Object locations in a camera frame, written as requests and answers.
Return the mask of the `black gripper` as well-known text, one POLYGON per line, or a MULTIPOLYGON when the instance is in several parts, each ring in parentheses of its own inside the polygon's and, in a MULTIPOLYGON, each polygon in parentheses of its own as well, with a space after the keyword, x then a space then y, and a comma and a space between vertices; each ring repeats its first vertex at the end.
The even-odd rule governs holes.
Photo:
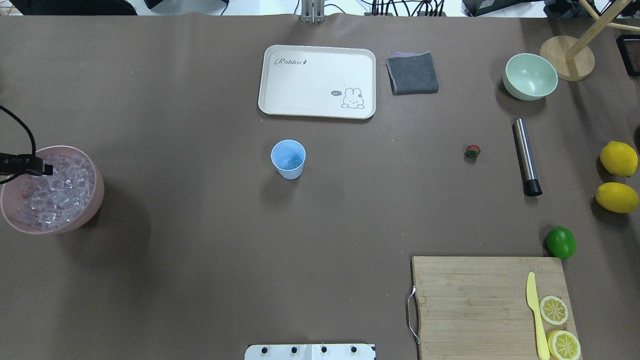
POLYGON ((52 176, 54 168, 42 158, 31 153, 11 154, 0 153, 0 174, 3 176, 52 176))

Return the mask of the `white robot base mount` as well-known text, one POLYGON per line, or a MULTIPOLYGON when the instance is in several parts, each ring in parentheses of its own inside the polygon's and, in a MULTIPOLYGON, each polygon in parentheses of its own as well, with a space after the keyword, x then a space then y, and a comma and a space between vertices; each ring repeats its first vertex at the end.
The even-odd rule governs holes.
POLYGON ((366 343, 254 344, 245 360, 375 360, 377 351, 366 343))

